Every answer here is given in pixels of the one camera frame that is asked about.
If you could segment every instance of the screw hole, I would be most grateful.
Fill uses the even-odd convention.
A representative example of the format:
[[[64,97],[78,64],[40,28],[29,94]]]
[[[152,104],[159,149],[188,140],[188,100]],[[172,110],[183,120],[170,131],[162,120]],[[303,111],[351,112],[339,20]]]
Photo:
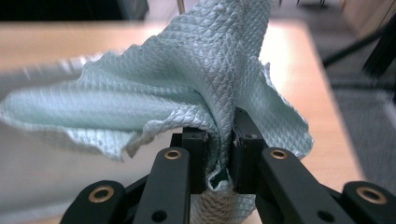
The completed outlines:
[[[106,189],[101,189],[99,191],[97,191],[94,195],[95,198],[105,198],[108,195],[108,190]]]
[[[169,150],[165,152],[165,158],[168,160],[175,160],[181,157],[181,152],[178,150]]]
[[[114,194],[114,189],[111,186],[100,186],[94,189],[88,199],[92,203],[103,203],[109,200]]]
[[[356,189],[359,196],[370,203],[384,204],[387,203],[387,197],[380,191],[368,187],[359,187]]]
[[[247,134],[245,134],[245,137],[246,138],[257,138],[257,135],[254,133],[247,133]]]
[[[272,157],[274,157],[276,159],[279,159],[279,160],[283,160],[283,159],[286,159],[288,157],[288,154],[286,152],[281,151],[281,150],[277,150],[277,149],[272,150],[270,152],[270,154],[271,154]]]
[[[163,210],[156,211],[152,214],[151,219],[155,222],[163,222],[166,220],[166,213]]]
[[[334,222],[334,216],[325,211],[318,211],[318,217],[325,222]]]

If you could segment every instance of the wall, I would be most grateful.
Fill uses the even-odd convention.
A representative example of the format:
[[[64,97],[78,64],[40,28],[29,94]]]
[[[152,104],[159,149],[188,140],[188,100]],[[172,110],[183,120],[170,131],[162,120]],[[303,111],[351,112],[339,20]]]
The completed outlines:
[[[344,17],[358,37],[386,24],[396,12],[396,0],[342,0]]]

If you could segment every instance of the light blue cloth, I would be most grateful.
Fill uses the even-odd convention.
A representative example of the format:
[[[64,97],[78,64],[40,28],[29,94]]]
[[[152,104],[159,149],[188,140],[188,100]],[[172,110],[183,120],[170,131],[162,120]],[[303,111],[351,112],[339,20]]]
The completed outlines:
[[[209,184],[226,168],[235,107],[249,113],[269,146],[300,158],[312,147],[307,124],[258,60],[270,2],[199,3],[142,46],[87,63],[76,81],[12,92],[0,104],[0,119],[49,143],[115,160],[164,131],[205,130],[208,191],[192,198],[191,221],[239,223],[254,197],[233,193],[230,179]]]

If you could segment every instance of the black metal bracket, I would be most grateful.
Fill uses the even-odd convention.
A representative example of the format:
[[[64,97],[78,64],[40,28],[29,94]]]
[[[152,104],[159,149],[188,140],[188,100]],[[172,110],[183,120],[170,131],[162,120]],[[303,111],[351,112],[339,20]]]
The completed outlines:
[[[207,133],[186,128],[161,150],[148,176],[124,188],[100,181],[85,188],[62,224],[190,223],[190,195],[205,190]],[[229,173],[234,190],[256,194],[266,224],[396,223],[396,197],[367,182],[342,193],[319,182],[283,148],[268,147],[248,113],[237,108]]]

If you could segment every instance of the table surface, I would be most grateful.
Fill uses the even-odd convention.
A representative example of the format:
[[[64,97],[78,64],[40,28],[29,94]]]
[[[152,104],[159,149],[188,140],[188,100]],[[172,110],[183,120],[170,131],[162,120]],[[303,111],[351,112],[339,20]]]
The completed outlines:
[[[81,54],[126,49],[158,34],[165,23],[2,23],[0,70]],[[336,190],[364,179],[307,26],[270,21],[260,59],[271,63],[277,90],[304,116],[314,137],[303,164]],[[29,223],[57,223],[59,217]],[[245,222],[260,223],[257,213]]]

